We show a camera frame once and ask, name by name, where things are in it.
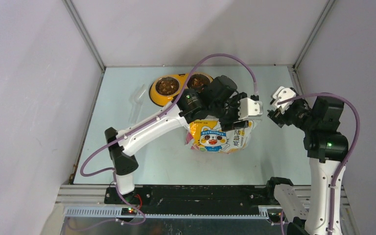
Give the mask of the colourful pet food bag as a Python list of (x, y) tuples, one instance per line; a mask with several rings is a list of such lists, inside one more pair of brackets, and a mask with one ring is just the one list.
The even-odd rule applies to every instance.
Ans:
[(247, 147), (252, 131), (261, 120), (249, 119), (247, 122), (247, 127), (222, 131), (220, 122), (215, 118), (196, 120), (186, 127), (186, 145), (192, 150), (206, 153), (231, 154), (240, 151)]

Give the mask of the clear plastic scoop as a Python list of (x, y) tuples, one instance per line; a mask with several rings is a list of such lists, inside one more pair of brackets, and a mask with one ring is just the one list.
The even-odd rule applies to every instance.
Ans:
[(133, 94), (132, 98), (132, 112), (129, 117), (129, 121), (131, 124), (136, 124), (138, 122), (138, 118), (141, 112), (141, 107), (144, 101), (144, 96), (146, 94), (147, 88), (146, 85), (141, 85), (140, 88), (138, 88), (135, 93)]

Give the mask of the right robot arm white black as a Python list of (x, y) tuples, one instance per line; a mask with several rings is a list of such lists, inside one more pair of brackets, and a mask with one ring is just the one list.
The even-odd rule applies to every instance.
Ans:
[(285, 111), (270, 110), (268, 117), (279, 127), (293, 125), (305, 133), (309, 158), (311, 195), (308, 212), (298, 212), (279, 186), (265, 191), (268, 203), (281, 203), (288, 216), (289, 235), (340, 235), (340, 205), (343, 160), (349, 151), (347, 138), (338, 132), (344, 102), (328, 96), (316, 98), (312, 108), (304, 99), (291, 102)]

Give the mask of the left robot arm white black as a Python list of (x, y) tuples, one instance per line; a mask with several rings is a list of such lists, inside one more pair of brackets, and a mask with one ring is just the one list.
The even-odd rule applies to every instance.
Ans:
[(254, 128), (246, 114), (251, 100), (227, 76), (219, 76), (199, 88), (188, 87), (162, 110), (126, 130), (105, 130), (114, 164), (116, 197), (124, 204), (135, 198), (134, 171), (139, 167), (135, 154), (148, 143), (174, 129), (188, 130), (188, 143), (209, 153), (240, 150)]

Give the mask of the yellow double pet bowl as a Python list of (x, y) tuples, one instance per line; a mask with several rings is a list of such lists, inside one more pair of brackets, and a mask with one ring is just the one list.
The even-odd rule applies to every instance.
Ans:
[[(150, 100), (160, 106), (165, 106), (176, 97), (185, 84), (188, 73), (170, 74), (156, 79), (149, 90)], [(186, 89), (201, 91), (206, 85), (209, 85), (213, 78), (203, 72), (195, 72), (189, 79)]]

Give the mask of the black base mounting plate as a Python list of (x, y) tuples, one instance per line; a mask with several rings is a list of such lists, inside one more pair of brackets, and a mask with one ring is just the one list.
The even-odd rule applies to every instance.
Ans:
[(229, 208), (239, 211), (255, 210), (263, 206), (278, 206), (274, 197), (274, 186), (253, 185), (139, 185), (134, 191), (125, 194), (124, 199), (118, 196), (115, 187), (106, 189), (104, 203), (108, 205), (124, 205), (128, 202), (145, 209), (158, 211), (191, 212), (196, 208), (215, 210)]

